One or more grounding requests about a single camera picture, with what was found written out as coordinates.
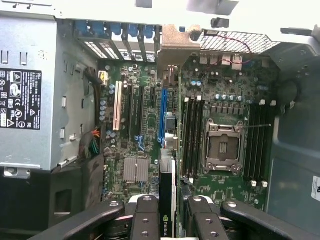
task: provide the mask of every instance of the warning label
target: warning label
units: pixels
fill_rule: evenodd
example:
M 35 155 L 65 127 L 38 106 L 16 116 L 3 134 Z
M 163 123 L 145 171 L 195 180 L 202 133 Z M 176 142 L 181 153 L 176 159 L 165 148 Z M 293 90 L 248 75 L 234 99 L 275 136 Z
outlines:
M 0 128 L 40 130 L 42 72 L 0 68 Z

